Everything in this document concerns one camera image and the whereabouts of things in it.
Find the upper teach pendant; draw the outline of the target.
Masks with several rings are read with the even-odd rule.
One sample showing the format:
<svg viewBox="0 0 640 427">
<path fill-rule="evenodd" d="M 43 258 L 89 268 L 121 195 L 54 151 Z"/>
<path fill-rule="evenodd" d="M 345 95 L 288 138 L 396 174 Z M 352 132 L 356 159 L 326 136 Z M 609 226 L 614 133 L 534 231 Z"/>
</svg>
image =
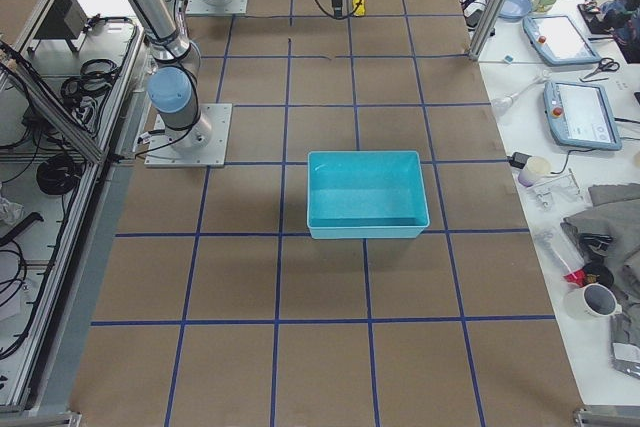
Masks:
<svg viewBox="0 0 640 427">
<path fill-rule="evenodd" d="M 596 64 L 601 56 L 566 15 L 526 16 L 522 27 L 531 46 L 550 66 Z"/>
</svg>

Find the yellow toy beetle car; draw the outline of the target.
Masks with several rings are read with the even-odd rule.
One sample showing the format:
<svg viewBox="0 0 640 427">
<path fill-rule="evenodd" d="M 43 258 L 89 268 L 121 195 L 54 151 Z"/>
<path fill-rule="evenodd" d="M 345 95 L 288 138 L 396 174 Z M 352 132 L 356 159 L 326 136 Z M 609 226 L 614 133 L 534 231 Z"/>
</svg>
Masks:
<svg viewBox="0 0 640 427">
<path fill-rule="evenodd" d="M 366 15 L 365 0 L 352 0 L 352 12 L 354 17 L 363 17 Z"/>
</svg>

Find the white mug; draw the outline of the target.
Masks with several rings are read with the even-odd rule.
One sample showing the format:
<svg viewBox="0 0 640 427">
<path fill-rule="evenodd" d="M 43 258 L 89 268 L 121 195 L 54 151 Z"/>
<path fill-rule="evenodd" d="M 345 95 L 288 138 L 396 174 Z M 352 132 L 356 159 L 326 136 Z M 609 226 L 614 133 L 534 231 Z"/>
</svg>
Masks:
<svg viewBox="0 0 640 427">
<path fill-rule="evenodd" d="M 567 293 L 563 299 L 566 313 L 576 320 L 612 317 L 622 312 L 613 292 L 600 284 L 589 284 Z"/>
</svg>

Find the teach pendant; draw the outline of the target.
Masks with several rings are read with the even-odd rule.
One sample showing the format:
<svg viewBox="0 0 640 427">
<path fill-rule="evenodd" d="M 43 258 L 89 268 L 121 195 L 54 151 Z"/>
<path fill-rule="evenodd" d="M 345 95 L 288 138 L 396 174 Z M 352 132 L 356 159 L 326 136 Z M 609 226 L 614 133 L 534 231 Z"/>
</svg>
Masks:
<svg viewBox="0 0 640 427">
<path fill-rule="evenodd" d="M 603 151 L 622 149 L 603 86 L 547 81 L 543 101 L 549 129 L 557 144 Z"/>
<path fill-rule="evenodd" d="M 601 56 L 566 15 L 526 16 L 522 27 L 531 46 L 550 66 L 596 64 Z"/>
</svg>

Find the lower teach pendant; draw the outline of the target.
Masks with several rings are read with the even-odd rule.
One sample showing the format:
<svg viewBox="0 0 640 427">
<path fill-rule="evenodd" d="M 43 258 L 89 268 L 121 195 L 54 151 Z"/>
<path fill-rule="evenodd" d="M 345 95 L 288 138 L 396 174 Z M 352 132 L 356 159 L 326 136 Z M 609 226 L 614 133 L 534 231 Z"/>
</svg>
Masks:
<svg viewBox="0 0 640 427">
<path fill-rule="evenodd" d="M 543 101 L 549 129 L 557 144 L 603 151 L 622 149 L 603 86 L 547 81 Z"/>
</svg>

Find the black handled scissors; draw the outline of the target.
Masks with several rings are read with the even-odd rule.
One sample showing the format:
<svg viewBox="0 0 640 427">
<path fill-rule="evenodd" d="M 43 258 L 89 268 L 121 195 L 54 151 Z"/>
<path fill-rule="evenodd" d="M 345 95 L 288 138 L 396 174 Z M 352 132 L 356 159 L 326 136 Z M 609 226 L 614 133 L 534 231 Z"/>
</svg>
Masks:
<svg viewBox="0 0 640 427">
<path fill-rule="evenodd" d="M 617 72 L 620 69 L 620 63 L 611 57 L 603 57 L 595 69 L 580 78 L 581 82 L 591 82 L 598 74 L 607 72 Z"/>
</svg>

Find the purple white cup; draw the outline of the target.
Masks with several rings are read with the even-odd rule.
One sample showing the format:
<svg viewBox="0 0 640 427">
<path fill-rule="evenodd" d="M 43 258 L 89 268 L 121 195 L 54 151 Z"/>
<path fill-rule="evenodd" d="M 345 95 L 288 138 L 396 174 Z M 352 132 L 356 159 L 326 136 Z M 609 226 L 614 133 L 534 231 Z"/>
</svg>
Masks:
<svg viewBox="0 0 640 427">
<path fill-rule="evenodd" d="M 532 156 L 529 157 L 520 173 L 517 180 L 520 185 L 524 187 L 531 187 L 540 181 L 551 172 L 551 165 L 549 161 L 543 157 Z"/>
</svg>

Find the grey foil pouch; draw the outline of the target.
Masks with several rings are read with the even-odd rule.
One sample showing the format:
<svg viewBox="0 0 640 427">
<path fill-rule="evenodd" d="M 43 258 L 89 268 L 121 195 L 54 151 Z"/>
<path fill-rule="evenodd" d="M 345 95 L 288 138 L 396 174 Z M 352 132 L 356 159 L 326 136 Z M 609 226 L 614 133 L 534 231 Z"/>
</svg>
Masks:
<svg viewBox="0 0 640 427">
<path fill-rule="evenodd" d="M 639 379 L 639 322 L 626 314 L 611 320 L 611 354 L 615 370 Z"/>
</svg>

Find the grey cloth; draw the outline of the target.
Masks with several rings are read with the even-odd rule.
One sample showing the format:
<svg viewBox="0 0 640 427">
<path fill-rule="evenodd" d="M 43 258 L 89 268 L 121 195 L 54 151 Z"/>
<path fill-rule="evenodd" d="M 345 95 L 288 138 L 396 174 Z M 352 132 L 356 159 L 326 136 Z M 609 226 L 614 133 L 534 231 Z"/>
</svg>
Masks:
<svg viewBox="0 0 640 427">
<path fill-rule="evenodd" d="M 592 206 L 563 219 L 561 228 L 579 252 L 599 260 L 613 276 L 625 309 L 639 307 L 639 185 L 594 185 Z"/>
</svg>

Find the teal plastic bin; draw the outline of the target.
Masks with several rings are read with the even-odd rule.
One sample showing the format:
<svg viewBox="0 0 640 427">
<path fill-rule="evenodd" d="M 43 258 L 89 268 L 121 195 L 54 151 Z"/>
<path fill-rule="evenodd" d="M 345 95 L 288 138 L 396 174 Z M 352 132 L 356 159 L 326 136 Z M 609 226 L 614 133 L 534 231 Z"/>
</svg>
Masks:
<svg viewBox="0 0 640 427">
<path fill-rule="evenodd" d="M 314 239 L 411 239 L 430 225 L 415 151 L 313 151 L 307 166 Z"/>
</svg>

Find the black power adapter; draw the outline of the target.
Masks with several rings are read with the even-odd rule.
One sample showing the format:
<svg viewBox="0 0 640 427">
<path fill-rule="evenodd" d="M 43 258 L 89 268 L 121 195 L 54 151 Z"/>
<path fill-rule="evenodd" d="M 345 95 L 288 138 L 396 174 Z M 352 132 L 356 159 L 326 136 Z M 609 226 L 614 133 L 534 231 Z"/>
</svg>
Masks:
<svg viewBox="0 0 640 427">
<path fill-rule="evenodd" d="M 508 158 L 508 163 L 511 167 L 516 169 L 523 169 L 527 161 L 531 158 L 530 155 L 522 152 L 513 152 Z"/>
</svg>

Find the blue plastic bowl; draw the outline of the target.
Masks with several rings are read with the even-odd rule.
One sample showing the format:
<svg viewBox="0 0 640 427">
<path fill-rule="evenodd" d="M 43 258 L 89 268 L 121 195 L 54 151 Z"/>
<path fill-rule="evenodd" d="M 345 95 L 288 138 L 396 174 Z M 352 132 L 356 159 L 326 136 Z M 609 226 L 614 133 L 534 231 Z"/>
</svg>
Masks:
<svg viewBox="0 0 640 427">
<path fill-rule="evenodd" d="M 499 17 L 503 20 L 518 21 L 529 15 L 531 11 L 531 0 L 505 0 L 499 11 Z"/>
</svg>

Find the red black small container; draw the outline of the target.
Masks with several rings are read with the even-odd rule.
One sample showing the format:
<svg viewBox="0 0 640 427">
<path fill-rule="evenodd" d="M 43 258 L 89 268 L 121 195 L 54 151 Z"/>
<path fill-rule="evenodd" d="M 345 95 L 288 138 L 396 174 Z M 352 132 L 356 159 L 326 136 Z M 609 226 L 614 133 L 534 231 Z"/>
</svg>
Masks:
<svg viewBox="0 0 640 427">
<path fill-rule="evenodd" d="M 564 280 L 578 287 L 600 284 L 610 288 L 614 285 L 614 276 L 611 271 L 603 263 L 596 261 L 589 262 L 581 269 L 565 275 Z"/>
</svg>

